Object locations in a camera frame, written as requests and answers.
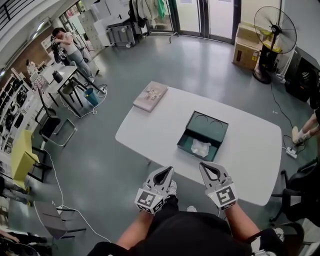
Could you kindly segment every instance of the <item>sneaker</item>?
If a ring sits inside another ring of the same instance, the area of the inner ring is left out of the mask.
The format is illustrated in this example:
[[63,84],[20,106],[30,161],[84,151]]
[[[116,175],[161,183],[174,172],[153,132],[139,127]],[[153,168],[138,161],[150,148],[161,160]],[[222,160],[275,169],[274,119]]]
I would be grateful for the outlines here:
[[196,213],[197,212],[197,209],[196,207],[190,205],[187,209],[186,209],[187,212],[191,212],[191,213]]
[[174,180],[171,180],[170,187],[167,191],[168,195],[176,195],[177,194],[177,183]]

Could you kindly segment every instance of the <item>small white table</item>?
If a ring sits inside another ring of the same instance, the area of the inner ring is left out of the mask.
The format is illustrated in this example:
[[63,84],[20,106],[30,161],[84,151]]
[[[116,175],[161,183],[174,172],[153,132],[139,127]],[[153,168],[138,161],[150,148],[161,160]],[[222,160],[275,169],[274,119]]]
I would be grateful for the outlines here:
[[[51,97],[51,99],[53,100],[53,102],[57,106],[58,106],[58,104],[55,101],[52,94],[55,94],[58,92],[60,94],[60,96],[64,99],[64,101],[70,106],[70,108],[72,108],[72,110],[80,117],[81,115],[78,112],[78,110],[73,106],[73,104],[70,102],[70,100],[67,99],[67,97],[61,92],[61,89],[65,86],[66,82],[69,80],[74,80],[79,86],[81,86],[85,90],[88,89],[85,85],[83,85],[80,81],[78,81],[74,77],[74,74],[76,72],[79,73],[94,88],[96,88],[97,90],[99,90],[99,88],[93,82],[91,82],[81,71],[79,71],[79,69],[76,66],[61,66],[57,71],[61,74],[62,81],[57,82],[57,81],[53,80],[52,83],[49,84],[49,86],[47,87],[47,89],[45,91],[49,94],[49,96]],[[78,101],[80,102],[81,106],[83,107],[83,105],[79,99],[78,94],[76,93],[74,88],[73,88],[73,90],[75,92],[75,96],[77,97]]]

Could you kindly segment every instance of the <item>power strip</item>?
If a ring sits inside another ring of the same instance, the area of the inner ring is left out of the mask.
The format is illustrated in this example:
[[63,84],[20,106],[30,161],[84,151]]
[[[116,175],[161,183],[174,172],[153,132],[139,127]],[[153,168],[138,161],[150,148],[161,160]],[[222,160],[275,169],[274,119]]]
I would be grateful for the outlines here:
[[293,149],[291,149],[290,147],[287,147],[286,151],[285,151],[290,157],[297,159],[297,152]]

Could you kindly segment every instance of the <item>bag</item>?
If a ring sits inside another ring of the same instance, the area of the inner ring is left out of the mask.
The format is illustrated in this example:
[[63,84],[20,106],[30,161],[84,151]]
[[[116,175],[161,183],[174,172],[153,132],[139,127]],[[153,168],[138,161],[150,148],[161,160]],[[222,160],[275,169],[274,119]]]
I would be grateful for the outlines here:
[[130,22],[137,22],[136,15],[135,15],[135,9],[134,5],[132,4],[132,0],[129,2],[129,12],[128,12],[130,18]]
[[141,18],[141,17],[139,16],[138,1],[139,1],[139,0],[136,0],[136,14],[137,14],[137,16],[138,16],[137,23],[138,23],[138,26],[139,26],[140,28],[144,28],[145,25],[146,25],[146,23],[147,23],[147,19],[146,19],[146,18]]

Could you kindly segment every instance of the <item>fan base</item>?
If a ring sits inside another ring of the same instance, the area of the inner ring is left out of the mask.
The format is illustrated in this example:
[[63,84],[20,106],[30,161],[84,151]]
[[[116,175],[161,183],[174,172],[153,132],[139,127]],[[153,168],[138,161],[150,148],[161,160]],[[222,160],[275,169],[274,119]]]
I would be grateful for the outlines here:
[[267,73],[263,66],[257,65],[253,70],[253,76],[263,84],[271,84],[271,76]]

